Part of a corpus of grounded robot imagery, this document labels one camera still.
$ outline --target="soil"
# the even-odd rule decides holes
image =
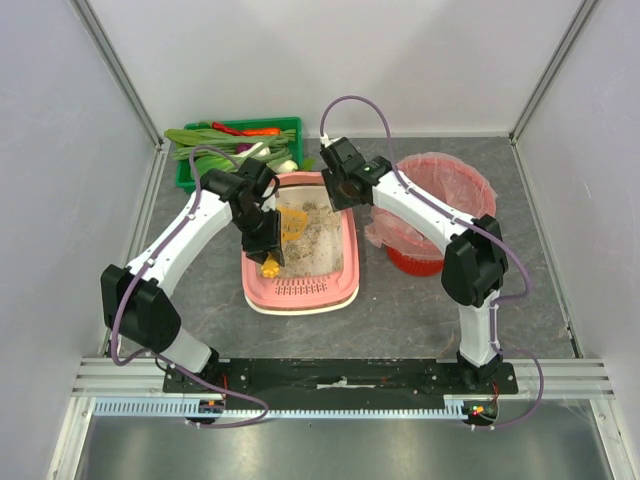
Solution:
[[[312,202],[287,204],[307,213],[307,226],[297,240],[282,245],[285,266],[279,278],[328,275],[342,270],[342,221],[340,212]]]

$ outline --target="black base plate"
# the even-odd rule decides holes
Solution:
[[[443,395],[493,395],[494,382],[501,395],[518,393],[513,365],[504,362],[474,390],[464,384],[455,362],[434,359],[232,358],[220,360],[216,378],[206,380],[223,386],[223,376],[230,390],[259,397],[274,410],[442,408]],[[347,385],[373,388],[318,388],[345,379]],[[169,368],[163,391],[207,390]],[[229,396],[227,408],[254,410],[256,405]]]

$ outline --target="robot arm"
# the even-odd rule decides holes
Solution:
[[[215,364],[218,353],[182,328],[169,298],[198,253],[231,222],[242,232],[242,248],[248,258],[264,263],[271,256],[284,264],[280,213],[275,208],[263,209],[267,203],[264,194],[272,180],[277,189],[273,171],[252,158],[235,174],[218,170],[206,173],[199,198],[197,193],[192,194],[183,211],[144,253],[124,269],[110,265],[103,272],[100,283],[107,327],[113,327],[125,290],[148,265],[127,302],[120,333],[194,373]],[[189,214],[197,199],[196,210]],[[177,230],[185,217],[189,221]],[[161,256],[150,260],[160,247]]]
[[[475,384],[489,377],[501,357],[492,346],[489,311],[500,294],[507,261],[504,252],[481,235],[445,218],[409,189],[419,192],[433,205],[502,238],[498,222],[486,215],[474,219],[420,189],[398,172],[409,185],[402,185],[389,161],[376,157],[366,162],[346,139],[325,142],[321,155],[328,169],[322,172],[335,210],[370,204],[383,208],[413,226],[443,253],[442,285],[458,304],[461,342],[458,362],[463,378]]]

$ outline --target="pink plastic basket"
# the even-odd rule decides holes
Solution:
[[[316,172],[286,173],[278,177],[283,190],[292,186],[323,185],[322,174]],[[360,281],[356,227],[351,210],[342,212],[342,255],[342,271],[299,278],[264,278],[257,264],[243,255],[245,296],[252,307],[266,313],[316,313],[346,306],[357,293]]]

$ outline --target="yellow object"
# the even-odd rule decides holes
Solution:
[[[282,243],[297,240],[304,232],[309,219],[307,212],[299,212],[287,207],[277,207],[280,211],[280,231]]]
[[[263,277],[276,278],[280,273],[280,265],[278,265],[276,259],[269,254],[264,263],[260,265],[260,271]]]
[[[287,207],[276,207],[280,212],[280,235],[282,243],[297,240],[304,232],[309,219],[307,212],[299,212]],[[266,278],[276,278],[280,273],[280,265],[271,254],[265,262],[260,265],[262,276]]]

